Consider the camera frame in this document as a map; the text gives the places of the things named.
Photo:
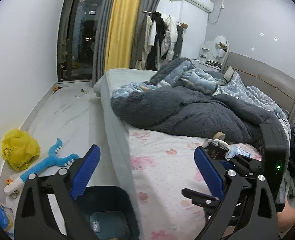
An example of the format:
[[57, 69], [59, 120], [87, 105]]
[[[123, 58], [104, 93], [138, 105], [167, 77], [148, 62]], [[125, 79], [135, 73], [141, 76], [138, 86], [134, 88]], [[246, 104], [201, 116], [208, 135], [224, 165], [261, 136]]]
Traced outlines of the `person's hand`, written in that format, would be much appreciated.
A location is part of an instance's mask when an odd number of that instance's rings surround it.
[[277, 213], [278, 228], [281, 233], [288, 232], [295, 223], [295, 208], [291, 207], [286, 200], [282, 212]]

